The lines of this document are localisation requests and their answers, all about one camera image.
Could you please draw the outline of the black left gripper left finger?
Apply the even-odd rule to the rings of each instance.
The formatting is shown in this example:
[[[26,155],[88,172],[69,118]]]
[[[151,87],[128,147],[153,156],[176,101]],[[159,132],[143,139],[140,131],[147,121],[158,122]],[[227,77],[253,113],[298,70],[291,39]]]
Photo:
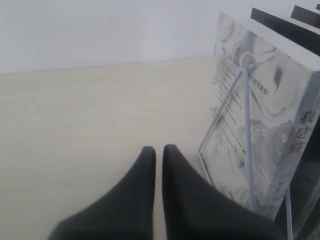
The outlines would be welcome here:
[[[156,152],[142,148],[125,176],[103,197],[59,222],[50,240],[151,240]]]

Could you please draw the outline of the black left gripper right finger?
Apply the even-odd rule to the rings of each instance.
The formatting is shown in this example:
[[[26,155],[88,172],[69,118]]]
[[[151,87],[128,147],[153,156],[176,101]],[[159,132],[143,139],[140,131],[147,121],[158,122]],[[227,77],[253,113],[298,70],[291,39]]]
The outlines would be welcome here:
[[[285,239],[271,220],[213,188],[174,144],[163,150],[162,200],[169,240]]]

